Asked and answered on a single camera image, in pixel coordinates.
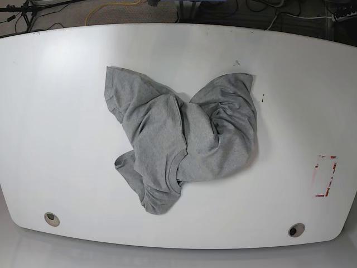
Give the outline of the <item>grey T-shirt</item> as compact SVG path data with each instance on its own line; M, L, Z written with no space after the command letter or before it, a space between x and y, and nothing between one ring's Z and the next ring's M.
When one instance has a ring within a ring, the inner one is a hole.
M257 131L252 85L250 74L225 74L184 102L144 74L107 67L105 101L132 145L114 166L147 213L167 213L184 183L226 178L246 166Z

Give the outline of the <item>black tripod stand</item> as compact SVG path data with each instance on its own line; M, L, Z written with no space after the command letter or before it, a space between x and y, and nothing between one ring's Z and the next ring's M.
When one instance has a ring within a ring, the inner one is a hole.
M17 32L15 26L15 33L27 34L31 32L35 24L35 18L39 12L55 7L68 6L78 2L83 2L83 0L63 1L53 4L36 4L34 1L25 1L20 7L16 7L15 5L10 4L8 4L6 7L1 7L1 13L19 13L25 21L26 30L24 32Z

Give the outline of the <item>white power strip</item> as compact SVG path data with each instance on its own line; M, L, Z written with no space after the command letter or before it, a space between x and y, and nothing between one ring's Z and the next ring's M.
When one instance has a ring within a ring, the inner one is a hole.
M354 6L339 8L332 15L334 22L342 22L352 18L356 18L356 7Z

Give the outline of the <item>red tape rectangle marking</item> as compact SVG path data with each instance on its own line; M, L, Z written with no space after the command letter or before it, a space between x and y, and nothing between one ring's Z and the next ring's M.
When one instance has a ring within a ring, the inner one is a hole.
M323 198L328 196L336 166L337 156L318 156L312 182L312 195L314 198Z

